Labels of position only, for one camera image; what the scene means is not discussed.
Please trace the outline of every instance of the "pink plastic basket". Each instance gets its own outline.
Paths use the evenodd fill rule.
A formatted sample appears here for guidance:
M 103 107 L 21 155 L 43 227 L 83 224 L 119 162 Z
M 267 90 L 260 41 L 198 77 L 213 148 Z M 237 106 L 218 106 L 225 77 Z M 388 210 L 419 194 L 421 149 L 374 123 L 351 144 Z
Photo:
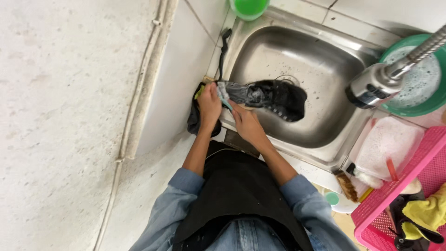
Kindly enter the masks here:
M 375 189 L 351 214 L 356 226 L 355 237 L 372 251 L 396 251 L 395 235 L 389 230 L 392 223 L 385 208 L 418 176 L 426 197 L 446 182 L 446 126 L 429 128 L 424 138 L 400 174 L 399 180 L 384 182 Z M 446 236 L 446 225 L 438 231 Z M 429 251 L 446 251 L 446 245 L 431 243 Z

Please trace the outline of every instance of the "hand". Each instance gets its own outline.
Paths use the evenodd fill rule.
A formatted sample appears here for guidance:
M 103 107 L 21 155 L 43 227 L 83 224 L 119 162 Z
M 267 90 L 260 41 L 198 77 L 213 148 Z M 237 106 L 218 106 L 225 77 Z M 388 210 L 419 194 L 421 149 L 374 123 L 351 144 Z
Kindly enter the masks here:
M 222 103 L 217 95 L 217 84 L 215 82 L 206 84 L 197 101 L 200 106 L 200 130 L 210 130 L 212 132 L 222 112 Z
M 232 115 L 239 135 L 262 154 L 266 150 L 274 149 L 262 125 L 260 125 L 257 115 L 252 111 L 241 108 L 232 100 L 229 100 L 229 103 L 233 108 Z

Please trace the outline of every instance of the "faucet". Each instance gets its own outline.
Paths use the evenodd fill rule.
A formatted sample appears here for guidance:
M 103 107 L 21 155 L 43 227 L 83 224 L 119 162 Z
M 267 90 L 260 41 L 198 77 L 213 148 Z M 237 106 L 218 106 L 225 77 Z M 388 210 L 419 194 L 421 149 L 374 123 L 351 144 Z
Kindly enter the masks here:
M 389 101 L 404 87 L 403 76 L 445 43 L 446 25 L 402 59 L 389 65 L 373 64 L 358 74 L 345 90 L 347 98 L 356 107 L 362 109 L 372 109 Z

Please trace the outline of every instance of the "stainless steel sink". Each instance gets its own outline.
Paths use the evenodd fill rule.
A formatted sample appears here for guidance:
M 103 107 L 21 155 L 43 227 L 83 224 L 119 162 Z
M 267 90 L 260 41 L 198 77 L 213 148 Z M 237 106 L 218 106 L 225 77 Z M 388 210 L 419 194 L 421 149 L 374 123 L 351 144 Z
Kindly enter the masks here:
M 307 95 L 305 117 L 286 122 L 256 109 L 274 146 L 333 172 L 341 168 L 372 111 L 355 108 L 348 82 L 375 63 L 382 49 L 275 8 L 251 22 L 237 19 L 223 79 L 240 84 L 290 75 Z M 225 111 L 223 126 L 235 130 Z

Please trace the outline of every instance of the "sink drain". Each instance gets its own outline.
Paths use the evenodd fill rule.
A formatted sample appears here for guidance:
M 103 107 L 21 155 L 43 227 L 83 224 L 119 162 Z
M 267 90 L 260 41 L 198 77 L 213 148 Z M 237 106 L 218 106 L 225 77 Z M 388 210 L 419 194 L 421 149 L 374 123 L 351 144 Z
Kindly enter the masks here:
M 297 78 L 291 76 L 291 75 L 282 75 L 277 77 L 275 80 L 281 80 L 284 82 L 287 82 L 289 84 L 295 85 L 295 86 L 301 86 L 301 83 L 298 81 Z

